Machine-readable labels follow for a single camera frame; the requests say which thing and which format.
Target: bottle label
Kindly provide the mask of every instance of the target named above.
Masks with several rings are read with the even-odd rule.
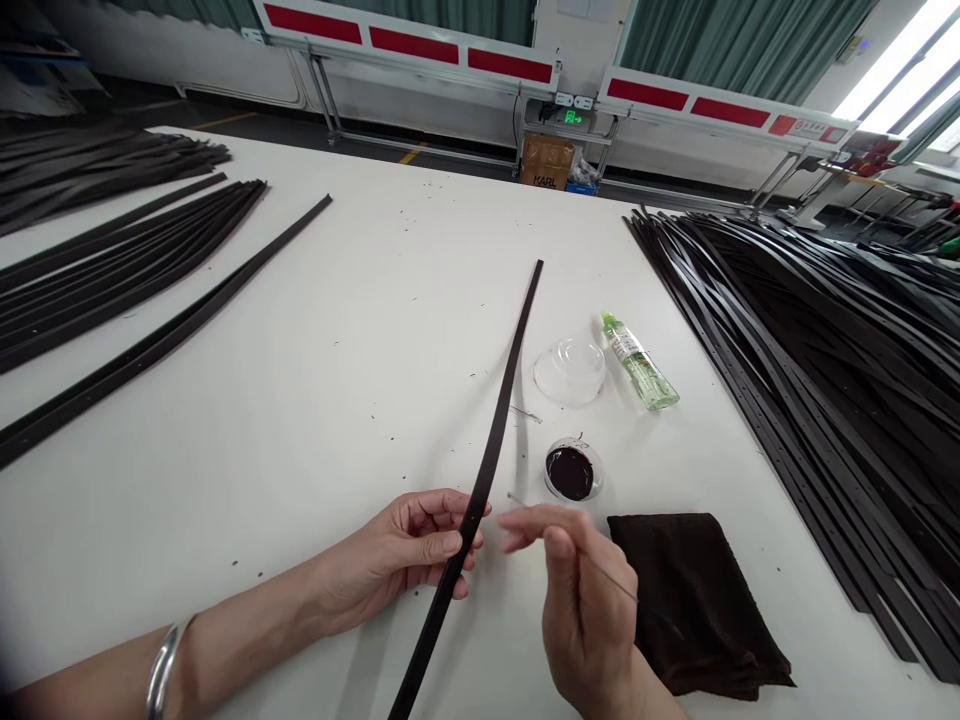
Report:
[[[637,342],[633,333],[626,328],[613,331],[613,339],[610,341],[610,347],[613,348],[613,353],[620,362],[623,362],[635,353],[643,352],[643,348],[640,347],[640,343]]]

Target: floor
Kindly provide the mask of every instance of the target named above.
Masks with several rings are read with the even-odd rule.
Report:
[[[294,119],[262,111],[242,110],[237,107],[231,107],[225,103],[221,104],[219,101],[216,103],[208,103],[171,98],[169,94],[153,92],[150,88],[140,88],[126,84],[111,86],[109,89],[111,97],[106,101],[105,105],[103,104],[103,94],[97,93],[96,97],[92,98],[92,100],[100,105],[96,109],[121,115],[129,123],[140,127],[169,125],[173,127],[191,128],[232,137],[263,140],[325,152],[345,153],[383,162],[415,164],[446,172],[457,172],[494,180],[503,180],[505,182],[515,182],[509,168],[440,157],[418,150],[408,152],[407,150],[370,145],[344,139],[340,139],[335,145],[331,146],[328,142],[326,124],[324,123],[323,117],[319,115],[316,116],[316,119]],[[437,145],[436,143],[434,143],[433,146],[444,147],[444,145]],[[710,191],[691,190],[688,186],[684,185],[683,181],[678,180],[677,183],[671,183],[669,182],[669,178],[657,180],[644,179],[642,182],[649,187],[682,193],[683,195],[711,195]],[[721,206],[713,206],[712,203],[705,205],[703,202],[699,202],[696,205],[689,205],[682,199],[665,199],[659,195],[648,196],[635,190],[611,186],[601,185],[598,194],[600,197],[614,200],[624,200],[635,203],[647,202],[657,207],[675,210],[731,212],[729,209],[722,208]],[[714,199],[743,201],[742,197],[728,193],[725,194],[720,191],[712,194]],[[765,212],[764,216],[771,222],[777,223],[779,221],[773,216],[774,209],[774,207],[769,208],[770,212]],[[886,244],[899,239],[898,235],[882,227],[871,229],[869,234],[863,233],[865,227],[863,223],[849,221],[850,218],[842,216],[832,218],[832,222],[821,234],[825,237],[853,242],[869,238],[873,242]]]

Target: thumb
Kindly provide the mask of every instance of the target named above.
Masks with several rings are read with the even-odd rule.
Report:
[[[456,530],[431,533],[404,540],[400,545],[399,560],[403,567],[436,565],[452,558],[460,551],[463,538]]]
[[[543,544],[547,553],[544,624],[553,626],[553,632],[579,627],[577,548],[567,531],[557,526],[544,530]]]

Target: dark brown dye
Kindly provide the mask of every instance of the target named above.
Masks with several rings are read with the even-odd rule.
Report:
[[[547,475],[561,495],[583,500],[593,487],[593,465],[579,450],[558,448],[547,455]]]

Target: stack of leather straps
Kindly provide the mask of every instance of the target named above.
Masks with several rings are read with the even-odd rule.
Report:
[[[739,219],[625,221],[850,603],[960,684],[960,276]]]
[[[117,119],[12,132],[0,139],[0,236],[130,190],[206,174],[229,159],[223,145]]]
[[[89,375],[0,430],[0,470],[176,351],[223,309],[243,287],[331,203],[311,207],[262,250],[208,293]]]
[[[165,212],[222,174],[176,190],[0,270],[0,373],[148,300],[204,263],[266,191],[236,182]]]

